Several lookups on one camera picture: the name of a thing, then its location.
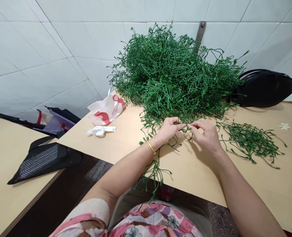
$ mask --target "bangle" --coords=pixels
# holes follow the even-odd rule
[[[152,145],[150,144],[150,142],[148,141],[148,139],[146,139],[146,142],[148,143],[148,145],[150,146],[150,148],[152,149],[152,151],[153,151],[153,154],[155,155],[156,154],[156,152],[155,152],[155,150],[153,149],[153,147],[152,147]]]

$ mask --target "black handbag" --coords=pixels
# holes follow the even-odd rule
[[[292,93],[292,78],[284,73],[255,69],[242,73],[239,78],[245,83],[233,91],[231,99],[242,107],[271,107]]]
[[[31,143],[28,155],[8,184],[31,179],[82,162],[82,153],[59,143],[41,145],[53,136],[43,137]]]

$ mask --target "floor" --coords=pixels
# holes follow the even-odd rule
[[[112,164],[85,156],[80,165],[66,169],[7,235],[44,237],[64,220]],[[214,237],[239,236],[229,210],[209,203]]]

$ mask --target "woman's left arm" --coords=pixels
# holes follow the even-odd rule
[[[167,143],[178,130],[183,129],[185,124],[175,124],[177,117],[166,118],[160,131],[156,136],[149,140],[153,149],[158,150],[163,144]],[[147,164],[153,157],[153,151],[149,144],[145,142],[136,150],[132,151],[116,164],[114,164],[105,175],[88,191],[81,202],[91,198],[100,198],[106,201],[112,216],[118,198],[142,175]]]

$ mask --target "tissue package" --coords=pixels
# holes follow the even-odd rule
[[[114,121],[125,109],[125,102],[118,96],[111,94],[109,89],[108,96],[102,101],[96,101],[88,106],[93,112],[89,116],[95,125],[108,125]]]

